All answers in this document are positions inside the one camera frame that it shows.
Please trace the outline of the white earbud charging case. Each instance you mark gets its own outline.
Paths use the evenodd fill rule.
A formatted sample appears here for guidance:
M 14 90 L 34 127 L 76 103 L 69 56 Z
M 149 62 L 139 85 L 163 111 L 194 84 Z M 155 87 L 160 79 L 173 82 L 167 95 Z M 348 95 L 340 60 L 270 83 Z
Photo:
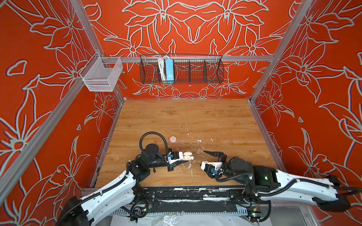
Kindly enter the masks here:
M 192 152 L 183 152 L 183 160 L 184 161 L 194 160 L 193 153 Z

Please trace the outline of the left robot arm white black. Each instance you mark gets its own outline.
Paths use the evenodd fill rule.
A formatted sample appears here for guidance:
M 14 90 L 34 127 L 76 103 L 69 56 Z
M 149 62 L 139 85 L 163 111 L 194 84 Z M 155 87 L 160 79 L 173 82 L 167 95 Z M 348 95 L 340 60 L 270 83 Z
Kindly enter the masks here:
M 165 145 L 166 154 L 161 154 L 156 144 L 142 146 L 148 135 L 159 136 Z M 126 169 L 114 180 L 84 196 L 70 198 L 62 210 L 57 226 L 94 226 L 118 209 L 126 211 L 132 220 L 145 217 L 150 201 L 140 183 L 158 167 L 173 171 L 178 165 L 194 159 L 191 152 L 174 152 L 168 147 L 166 138 L 158 132 L 147 132 L 139 141 L 141 153 L 126 163 Z

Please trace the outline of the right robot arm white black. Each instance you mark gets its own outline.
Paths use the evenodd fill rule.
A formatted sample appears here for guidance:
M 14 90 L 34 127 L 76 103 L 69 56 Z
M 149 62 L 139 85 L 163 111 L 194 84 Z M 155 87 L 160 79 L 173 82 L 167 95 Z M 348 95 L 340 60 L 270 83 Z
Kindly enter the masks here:
M 244 187 L 247 201 L 291 201 L 319 207 L 323 211 L 345 212 L 352 205 L 349 196 L 360 194 L 361 188 L 341 186 L 336 176 L 322 179 L 297 176 L 275 168 L 253 165 L 241 158 L 227 158 L 223 152 L 207 154 L 217 162 L 203 161 L 200 165 L 210 178 L 219 183 L 235 181 Z

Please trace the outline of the small circuit board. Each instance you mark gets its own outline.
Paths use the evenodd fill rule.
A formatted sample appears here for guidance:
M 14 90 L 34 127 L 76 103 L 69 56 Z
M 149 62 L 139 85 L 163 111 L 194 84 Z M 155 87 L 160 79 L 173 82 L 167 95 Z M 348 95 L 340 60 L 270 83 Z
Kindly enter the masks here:
M 256 223 L 259 225 L 259 220 L 262 218 L 262 212 L 256 208 L 248 210 L 248 220 L 250 223 Z

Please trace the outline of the light blue box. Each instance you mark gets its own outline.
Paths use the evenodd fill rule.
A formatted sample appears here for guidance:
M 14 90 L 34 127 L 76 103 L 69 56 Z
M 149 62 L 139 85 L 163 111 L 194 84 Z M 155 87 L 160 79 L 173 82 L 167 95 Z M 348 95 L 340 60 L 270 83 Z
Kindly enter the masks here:
M 168 83 L 174 83 L 173 59 L 166 58 L 165 59 L 165 66 L 166 66 L 166 81 Z

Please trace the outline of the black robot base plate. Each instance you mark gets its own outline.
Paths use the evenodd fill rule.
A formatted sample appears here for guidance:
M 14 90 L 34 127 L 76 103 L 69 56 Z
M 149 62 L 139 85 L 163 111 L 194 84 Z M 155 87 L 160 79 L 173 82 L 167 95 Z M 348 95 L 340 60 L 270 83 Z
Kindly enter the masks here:
M 271 207 L 267 201 L 247 198 L 241 186 L 143 187 L 135 197 L 141 198 L 148 201 L 149 212 L 235 211 L 238 206 L 264 214 Z

